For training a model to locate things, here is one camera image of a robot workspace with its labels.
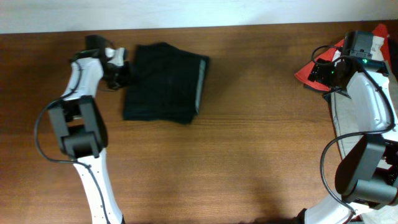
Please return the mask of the black shorts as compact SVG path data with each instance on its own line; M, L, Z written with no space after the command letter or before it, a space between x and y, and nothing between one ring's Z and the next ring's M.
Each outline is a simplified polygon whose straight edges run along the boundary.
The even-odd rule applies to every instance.
M138 45L123 119L192 123L199 114L210 58L168 43Z

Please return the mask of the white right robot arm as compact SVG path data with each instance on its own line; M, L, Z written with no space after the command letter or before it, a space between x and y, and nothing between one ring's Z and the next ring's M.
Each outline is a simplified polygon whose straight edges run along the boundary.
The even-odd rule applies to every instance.
M328 195L302 210L297 223L349 223L354 217L397 205L397 115L389 96L386 64L368 58L343 56L350 63L345 87L357 112L357 132L331 140L320 158L320 175ZM336 169L335 187L325 177L329 148L340 140L359 141Z

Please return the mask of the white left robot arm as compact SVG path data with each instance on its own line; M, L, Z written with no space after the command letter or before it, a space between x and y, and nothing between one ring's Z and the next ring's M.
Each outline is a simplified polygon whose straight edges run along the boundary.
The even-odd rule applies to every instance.
M85 49L70 60L72 74L62 96L48 106L62 154L82 182L92 223L124 223L113 194L106 165L108 132L95 102L100 81L110 90L121 88L129 76L127 50L101 35L87 35Z

